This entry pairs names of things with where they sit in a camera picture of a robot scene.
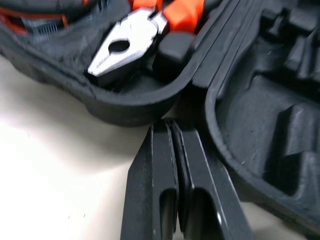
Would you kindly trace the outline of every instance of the metal pliers head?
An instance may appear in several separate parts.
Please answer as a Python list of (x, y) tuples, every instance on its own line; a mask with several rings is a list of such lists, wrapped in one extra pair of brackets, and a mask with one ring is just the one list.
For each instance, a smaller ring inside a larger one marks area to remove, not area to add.
[(88, 73), (99, 77), (141, 59), (163, 32), (167, 20), (155, 9), (139, 8), (117, 22), (91, 62)]

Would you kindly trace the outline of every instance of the black plastic case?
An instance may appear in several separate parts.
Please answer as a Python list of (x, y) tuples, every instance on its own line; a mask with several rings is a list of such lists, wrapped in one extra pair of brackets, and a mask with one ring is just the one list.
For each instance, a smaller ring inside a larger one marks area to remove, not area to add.
[(320, 234), (319, 17), (313, 0), (230, 1), (193, 76), (208, 89), (202, 138), (242, 200), (306, 235)]
[[(85, 77), (90, 62), (108, 30), (130, 11), (128, 0), (110, 0), (101, 13), (85, 17), (49, 37), (16, 35), (0, 25), (0, 51), (18, 71), (70, 93), (103, 121), (120, 126), (150, 124), (170, 110), (197, 70), (198, 60), (188, 61), (176, 79), (157, 79), (149, 71), (155, 58), (152, 56), (143, 72), (137, 71), (125, 83), (121, 82), (120, 89), (115, 85), (106, 90), (92, 84)], [(197, 49), (204, 34), (201, 31), (193, 41), (190, 53)]]
[[(116, 125), (159, 120), (184, 90), (196, 106), (188, 121), (202, 123), (205, 149), (225, 163), (241, 199), (320, 235), (320, 3), (223, 0), (178, 77), (147, 74), (120, 91), (105, 90), (84, 72), (112, 24), (130, 12), (127, 1), (110, 0), (101, 14), (50, 38), (17, 36), (0, 25), (0, 50), (17, 70)], [(205, 124), (196, 112), (203, 106)]]

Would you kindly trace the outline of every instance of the pliers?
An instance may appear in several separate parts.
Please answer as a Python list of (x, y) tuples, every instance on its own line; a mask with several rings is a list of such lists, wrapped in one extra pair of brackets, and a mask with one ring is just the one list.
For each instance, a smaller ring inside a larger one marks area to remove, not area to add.
[(168, 31), (193, 33), (205, 6), (216, 7), (217, 0), (174, 0), (162, 10), (162, 0), (129, 0), (132, 12), (115, 24), (87, 72), (103, 81), (114, 70), (128, 72), (144, 58), (157, 40)]

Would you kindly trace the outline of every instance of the orange handle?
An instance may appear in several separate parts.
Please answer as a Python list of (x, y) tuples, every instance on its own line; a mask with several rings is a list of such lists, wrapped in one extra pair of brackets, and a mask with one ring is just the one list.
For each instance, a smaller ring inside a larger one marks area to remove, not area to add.
[(204, 11), (205, 0), (175, 0), (163, 10), (170, 31), (194, 33)]
[(163, 0), (129, 0), (129, 3), (132, 6), (132, 10), (137, 10), (139, 8), (156, 8), (157, 11), (160, 11), (162, 8)]
[[(162, 9), (163, 0), (129, 0), (132, 10), (139, 8)], [(205, 0), (175, 0), (164, 10), (170, 31), (194, 33), (204, 11)]]

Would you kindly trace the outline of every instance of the white table surface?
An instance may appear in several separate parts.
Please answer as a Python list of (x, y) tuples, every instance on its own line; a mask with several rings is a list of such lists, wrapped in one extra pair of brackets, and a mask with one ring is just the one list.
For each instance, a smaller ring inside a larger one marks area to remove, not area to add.
[[(147, 130), (106, 124), (0, 57), (0, 239), (118, 240), (127, 172)], [(257, 240), (305, 240), (243, 208)]]

